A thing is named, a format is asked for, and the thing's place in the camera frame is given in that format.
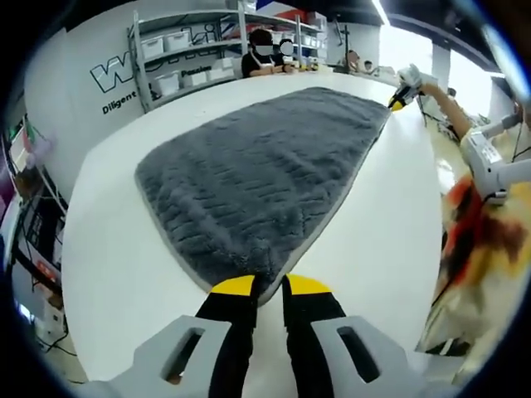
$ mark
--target desk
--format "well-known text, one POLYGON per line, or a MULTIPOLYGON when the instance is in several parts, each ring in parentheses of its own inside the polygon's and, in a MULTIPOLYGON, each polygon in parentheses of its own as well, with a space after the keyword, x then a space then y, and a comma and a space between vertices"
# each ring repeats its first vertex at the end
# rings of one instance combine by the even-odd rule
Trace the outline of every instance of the desk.
MULTIPOLYGON (((134 182, 159 144, 249 104, 312 86, 386 104, 394 87, 340 74, 237 80, 150 112, 87 155, 72 194, 62 286, 72 340, 89 379, 108 380, 134 349, 206 294, 176 264, 134 182)), ((441 199, 430 138, 417 107, 387 122, 341 208, 293 269, 317 278, 348 314, 412 350, 430 309, 441 254, 441 199)), ((258 314, 245 397, 293 398, 278 291, 258 314)))

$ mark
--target orange cloth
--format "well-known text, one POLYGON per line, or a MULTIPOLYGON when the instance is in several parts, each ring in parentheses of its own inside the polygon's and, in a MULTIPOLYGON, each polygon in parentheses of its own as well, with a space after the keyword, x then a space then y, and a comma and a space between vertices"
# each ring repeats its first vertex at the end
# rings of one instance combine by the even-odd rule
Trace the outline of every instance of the orange cloth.
POLYGON ((434 303, 419 343, 474 344, 501 334, 519 306, 531 265, 531 183, 511 187, 503 206, 483 204, 470 175, 443 198, 446 243, 434 303))

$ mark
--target gray fuzzy towel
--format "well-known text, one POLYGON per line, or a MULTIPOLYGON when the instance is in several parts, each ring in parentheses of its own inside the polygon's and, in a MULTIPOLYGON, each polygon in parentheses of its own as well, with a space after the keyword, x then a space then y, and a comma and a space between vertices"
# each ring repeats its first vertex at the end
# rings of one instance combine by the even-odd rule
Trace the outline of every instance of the gray fuzzy towel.
POLYGON ((258 274, 264 303, 341 205, 389 113, 333 90, 297 91, 160 145, 137 183, 197 284, 258 274))

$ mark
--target metal shelving unit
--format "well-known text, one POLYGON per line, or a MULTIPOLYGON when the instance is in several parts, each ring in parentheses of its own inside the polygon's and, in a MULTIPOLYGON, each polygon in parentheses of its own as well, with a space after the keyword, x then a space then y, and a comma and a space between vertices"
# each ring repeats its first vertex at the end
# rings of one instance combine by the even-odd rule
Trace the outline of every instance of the metal shelving unit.
POLYGON ((180 89, 179 91, 177 91, 174 94, 165 95, 162 98, 156 99, 154 101, 154 103, 155 103, 156 107, 159 107, 159 106, 162 106, 164 104, 167 104, 168 102, 172 102, 173 100, 175 100, 177 98, 181 98, 181 97, 183 97, 185 95, 189 95, 189 94, 194 93, 194 92, 199 91, 199 90, 204 90, 207 87, 213 87, 214 85, 221 85, 223 83, 228 83, 229 81, 234 81, 234 80, 236 80, 236 77, 225 77, 223 79, 217 79, 217 80, 214 80, 214 81, 208 81, 207 83, 204 83, 202 85, 196 85, 194 87, 187 87, 187 88, 184 88, 184 89, 180 89))
MULTIPOLYGON (((179 88, 177 92, 171 95, 165 95, 162 98, 154 99, 150 89, 150 81, 147 75, 146 66, 156 65, 178 56, 185 56, 199 51, 215 51, 218 58, 224 56, 224 51, 231 48, 241 48, 241 54, 247 53, 247 24, 262 24, 272 26, 276 29, 295 32, 295 43, 299 49, 316 50, 316 47, 301 45, 302 35, 316 35, 319 29, 306 25, 300 22, 299 17, 296 21, 291 21, 284 18, 269 17, 240 10, 204 10, 204 11, 190 11, 178 14, 172 14, 157 18, 141 19, 139 14, 135 11, 133 18, 133 26, 128 31, 129 50, 131 51, 131 59, 133 60, 133 76, 136 82, 139 98, 147 113, 153 109, 158 108, 168 102, 184 95, 191 94, 195 91, 204 90, 208 87, 219 85, 232 81, 235 77, 226 77, 218 80, 208 81, 202 85, 193 87, 179 88), (192 45, 176 51, 165 51, 148 59, 144 58, 144 51, 142 48, 143 41, 149 40, 156 36, 160 36, 165 32, 179 29, 180 27, 193 26, 197 24, 208 23, 215 27, 215 33, 218 41, 207 42, 202 44, 192 45), (231 40, 221 40, 222 38, 222 24, 235 24, 239 26, 240 38, 231 40)), ((299 61, 302 58, 302 51, 297 51, 299 61)))
POLYGON ((231 47, 231 46, 240 46, 241 40, 240 39, 233 39, 233 40, 223 40, 223 41, 214 41, 211 43, 205 43, 205 44, 197 44, 195 46, 190 46, 187 48, 181 48, 176 51, 166 51, 163 54, 160 54, 159 56, 153 56, 151 58, 147 58, 144 60, 144 64, 150 64, 156 61, 163 61, 168 58, 172 58, 174 56, 180 56, 185 54, 190 54, 197 51, 203 51, 208 50, 212 48, 222 48, 222 47, 231 47))

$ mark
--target white storage box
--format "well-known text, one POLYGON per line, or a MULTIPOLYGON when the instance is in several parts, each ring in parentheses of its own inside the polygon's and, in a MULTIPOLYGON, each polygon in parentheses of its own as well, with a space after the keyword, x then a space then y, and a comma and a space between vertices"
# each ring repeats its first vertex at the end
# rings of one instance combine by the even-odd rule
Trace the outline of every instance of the white storage box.
POLYGON ((302 35, 301 41, 302 41, 302 45, 303 46, 311 46, 312 45, 312 36, 302 35))
POLYGON ((317 27, 320 31, 326 31, 327 22, 326 17, 318 12, 308 13, 308 22, 310 25, 317 27))
POLYGON ((190 31, 174 32, 164 37, 166 51, 177 51, 190 47, 190 31))
POLYGON ((207 73, 199 72, 195 75, 186 75, 183 77, 183 84, 185 87, 193 87, 207 83, 207 73))
POLYGON ((293 32, 284 32, 284 33, 282 33, 282 38, 283 39, 289 39, 289 40, 291 40, 292 42, 295 43, 295 34, 293 32))
POLYGON ((207 71, 208 81, 220 80, 225 76, 225 71, 223 69, 212 69, 207 71))
POLYGON ((213 69, 232 69, 232 58, 221 58, 212 64, 213 69))
POLYGON ((163 37, 158 36, 142 42, 142 52, 144 59, 153 58, 164 53, 163 37))
POLYGON ((271 32, 271 35, 273 36, 273 44, 280 44, 282 32, 271 32))
POLYGON ((223 70, 223 77, 234 77, 235 73, 232 68, 223 70))
POLYGON ((162 96, 176 93, 179 90, 179 71, 155 78, 155 84, 162 96))

